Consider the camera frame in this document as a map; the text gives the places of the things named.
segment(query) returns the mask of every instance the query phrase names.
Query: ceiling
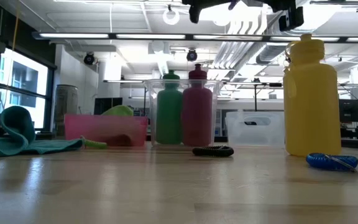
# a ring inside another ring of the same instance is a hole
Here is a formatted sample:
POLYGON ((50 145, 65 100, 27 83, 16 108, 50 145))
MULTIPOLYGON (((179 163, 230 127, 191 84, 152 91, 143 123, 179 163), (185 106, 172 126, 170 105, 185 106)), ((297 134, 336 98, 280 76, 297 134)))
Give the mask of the ceiling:
MULTIPOLYGON (((9 12, 15 14, 16 0, 0 0, 0 5, 9 12)), ((20 0, 20 18, 40 32, 145 32, 145 33, 177 33, 177 34, 224 34, 229 30, 227 26, 217 26, 213 21, 200 21, 193 24, 189 20, 188 6, 172 6, 179 11, 180 19, 175 25, 168 25, 163 20, 163 13, 167 6, 145 4, 144 9, 140 4, 85 4, 83 2, 56 2, 54 0, 20 0)), ((322 26, 313 31, 316 35, 358 35, 357 7, 339 8, 334 15, 322 26)), ((277 14, 268 15, 268 23, 277 14)), ((306 17, 305 20, 313 20, 319 17, 306 17)), ((64 42, 67 49, 72 46, 114 45, 119 50, 126 62, 122 68, 123 75, 151 74, 152 70, 158 70, 157 62, 149 59, 148 47, 151 41, 133 40, 72 40, 64 42)), ((194 63, 186 61, 186 51, 195 48, 199 58, 205 63, 214 60, 221 49, 222 42, 195 42, 195 41, 170 41, 169 46, 183 48, 177 51, 168 62, 168 68, 173 70, 192 70, 194 63)), ((326 60, 334 66, 338 77, 342 80, 349 78, 349 67, 357 65, 358 44, 326 44, 326 60)), ((101 58, 108 57, 109 52, 96 53, 101 58)), ((264 78, 276 80, 275 77, 283 76, 283 60, 278 57, 271 65, 265 67, 264 78)))

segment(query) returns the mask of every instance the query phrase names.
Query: green lid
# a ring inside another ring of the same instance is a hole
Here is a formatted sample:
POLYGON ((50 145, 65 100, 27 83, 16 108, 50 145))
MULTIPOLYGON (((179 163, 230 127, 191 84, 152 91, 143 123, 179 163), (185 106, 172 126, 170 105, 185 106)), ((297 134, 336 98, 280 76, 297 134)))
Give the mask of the green lid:
POLYGON ((174 70, 169 70, 168 74, 165 74, 163 79, 180 79, 179 75, 175 74, 174 70))

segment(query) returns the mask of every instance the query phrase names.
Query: green water bottle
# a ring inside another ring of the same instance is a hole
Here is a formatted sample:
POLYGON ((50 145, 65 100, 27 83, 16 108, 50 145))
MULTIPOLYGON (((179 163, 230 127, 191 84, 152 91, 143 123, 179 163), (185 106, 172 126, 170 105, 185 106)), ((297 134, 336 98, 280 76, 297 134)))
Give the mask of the green water bottle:
POLYGON ((181 104, 182 93, 178 91, 179 83, 169 83, 169 80, 179 80, 179 76, 170 70, 163 76, 165 89, 157 95, 157 125, 156 141, 160 144, 181 143, 181 104))

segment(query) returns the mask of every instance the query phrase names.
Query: wooden table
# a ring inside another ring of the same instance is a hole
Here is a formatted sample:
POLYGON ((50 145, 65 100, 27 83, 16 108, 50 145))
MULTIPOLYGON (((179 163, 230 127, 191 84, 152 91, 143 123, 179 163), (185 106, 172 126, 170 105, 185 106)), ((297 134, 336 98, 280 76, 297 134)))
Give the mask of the wooden table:
POLYGON ((229 158, 149 147, 5 157, 0 223, 355 224, 358 174, 312 169, 283 149, 236 149, 229 158))

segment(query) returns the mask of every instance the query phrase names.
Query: camera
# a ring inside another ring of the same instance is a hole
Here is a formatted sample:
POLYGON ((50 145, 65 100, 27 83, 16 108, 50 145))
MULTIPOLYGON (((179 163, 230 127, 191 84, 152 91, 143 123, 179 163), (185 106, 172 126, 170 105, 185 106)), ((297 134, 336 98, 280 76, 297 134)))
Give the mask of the camera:
POLYGON ((197 60, 197 53, 195 49, 190 49, 189 52, 187 53, 187 61, 189 62, 194 62, 195 60, 197 60))
POLYGON ((93 52, 87 52, 86 56, 84 57, 84 63, 86 65, 94 65, 98 62, 97 58, 94 56, 93 52))

